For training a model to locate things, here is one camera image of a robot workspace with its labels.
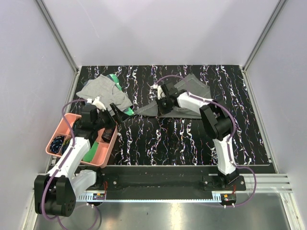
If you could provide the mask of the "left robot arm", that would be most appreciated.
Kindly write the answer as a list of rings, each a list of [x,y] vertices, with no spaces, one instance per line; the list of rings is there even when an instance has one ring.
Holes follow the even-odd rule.
[[[62,114],[62,119],[54,132],[70,139],[68,147],[59,156],[59,161],[46,174],[40,174],[34,181],[35,211],[47,220],[59,216],[69,217],[77,198],[91,187],[103,186],[103,177],[96,169],[76,172],[84,156],[95,143],[98,144],[94,157],[85,165],[95,168],[106,167],[115,141],[117,126],[129,118],[111,103],[114,114],[98,100],[85,101],[81,114]]]

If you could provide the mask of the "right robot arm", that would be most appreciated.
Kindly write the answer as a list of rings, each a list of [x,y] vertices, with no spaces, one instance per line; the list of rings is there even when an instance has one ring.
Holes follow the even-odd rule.
[[[196,96],[186,90],[178,90],[174,84],[154,85],[158,114],[166,115],[175,107],[188,109],[201,116],[205,133],[215,146],[218,158],[218,175],[214,186],[224,190],[230,189],[239,177],[234,161],[232,138],[235,131],[234,118],[221,102]]]

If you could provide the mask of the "dark grey napkin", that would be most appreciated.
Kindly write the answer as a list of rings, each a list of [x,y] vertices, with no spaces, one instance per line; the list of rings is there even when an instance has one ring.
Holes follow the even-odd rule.
[[[194,74],[188,74],[175,84],[175,88],[188,92],[177,98],[179,106],[174,106],[170,112],[162,114],[157,102],[152,101],[135,111],[135,114],[149,117],[201,119],[200,108],[206,105],[204,101],[212,100],[210,87],[198,80]]]

